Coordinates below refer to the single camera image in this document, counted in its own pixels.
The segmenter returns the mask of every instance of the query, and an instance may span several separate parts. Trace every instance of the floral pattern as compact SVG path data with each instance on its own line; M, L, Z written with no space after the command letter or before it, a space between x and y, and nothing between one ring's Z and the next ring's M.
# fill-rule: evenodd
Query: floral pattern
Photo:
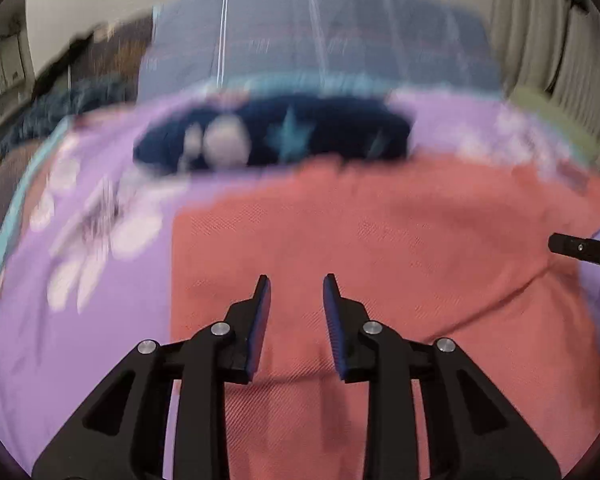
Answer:
M51 222L56 213L54 195L66 195L75 189L80 173L80 161L71 154L78 144L78 136L68 134L58 148L56 163L49 173L46 189L29 217L29 228L33 232L44 230Z
M101 179L83 210L67 222L50 248L51 256L60 259L46 291L51 310L64 310L77 286L75 305L81 313L107 261L139 256L163 226L160 202L185 188L186 181L181 178L157 180L135 167L117 185L107 176Z
M458 124L452 131L457 155L481 164L516 166L534 163L541 173L554 170L572 156L564 142L551 142L528 118L507 106L498 114L491 135L475 125Z

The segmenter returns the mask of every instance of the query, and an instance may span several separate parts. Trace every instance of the blue fabric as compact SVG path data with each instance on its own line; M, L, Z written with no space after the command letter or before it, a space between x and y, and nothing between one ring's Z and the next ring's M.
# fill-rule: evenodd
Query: blue fabric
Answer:
M31 139L46 139L62 118L91 112L129 98L122 79L106 77L80 81L69 90L56 91L37 99L11 127L0 143L0 156Z
M0 228L0 272L4 266L4 261L9 255L14 241L17 240L17 235L20 232L20 219L22 215L22 207L24 206L27 191L31 183L35 179L40 166L44 164L49 155L53 153L60 141L64 138L70 125L72 124L71 117L63 118L53 134L40 146L36 154L29 161L29 165L25 170L18 187L16 188L11 204L2 222Z
M177 0L154 18L138 102L273 73L500 91L480 17L434 0Z
M252 97L272 97L282 94L315 94L323 96L355 96L382 98L389 92L402 90L428 89L427 85L396 85L395 81L371 78L365 74L320 74L318 72L289 72L253 74L245 77L234 77L224 85L227 89L247 91ZM197 91L215 91L216 82L210 80L194 88ZM430 89L448 89L459 92L450 84L433 85ZM496 99L502 101L502 90L477 91L467 89L475 98Z
M286 95L221 112L200 107L154 126L135 160L166 173L298 162L337 153L344 160L404 158L411 125L383 102Z

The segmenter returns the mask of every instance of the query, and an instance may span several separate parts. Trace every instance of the dark blue pillow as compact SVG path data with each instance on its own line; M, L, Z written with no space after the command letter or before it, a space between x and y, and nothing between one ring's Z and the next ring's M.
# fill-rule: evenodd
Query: dark blue pillow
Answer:
M288 164L321 153L397 160L410 131L380 100L278 96L231 112L192 108L150 129L134 159L167 173Z

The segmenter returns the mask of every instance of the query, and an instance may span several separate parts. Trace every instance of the green cloth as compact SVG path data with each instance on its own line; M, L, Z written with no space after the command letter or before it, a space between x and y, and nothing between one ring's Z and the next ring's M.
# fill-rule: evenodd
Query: green cloth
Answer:
M593 135L549 101L547 94L529 87L516 87L509 101L523 110L533 113L554 127L582 156L588 164L598 157L600 146Z

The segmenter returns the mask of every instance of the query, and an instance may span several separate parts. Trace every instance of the light blue trim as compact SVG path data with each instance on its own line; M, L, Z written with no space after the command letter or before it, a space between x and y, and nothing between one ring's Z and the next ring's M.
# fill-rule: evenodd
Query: light blue trim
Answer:
M2 227L0 227L0 272L4 267L4 261L13 246L13 242L17 240L17 236L14 235L17 235L20 231L20 217L22 215L22 207L24 206L27 191L38 174L40 166L44 164L49 155L56 146L58 146L69 130L72 121L73 119L71 116L67 116L60 121L51 136L42 144L42 146L40 146L35 155L31 157L27 169L18 183L13 198L11 199L9 209L7 210L7 214L2 222Z
M435 91L443 90L456 94L471 95L485 100L504 99L501 91L487 91L474 88L456 87L451 84L417 85L408 81L389 80L369 76L364 73L327 72L321 75L314 70L294 72L261 72L246 76L224 78L225 89L249 91L251 96L259 98L280 94L309 93L317 95L353 95L356 97L382 96L393 90ZM190 89L215 91L215 81L211 79L193 84Z

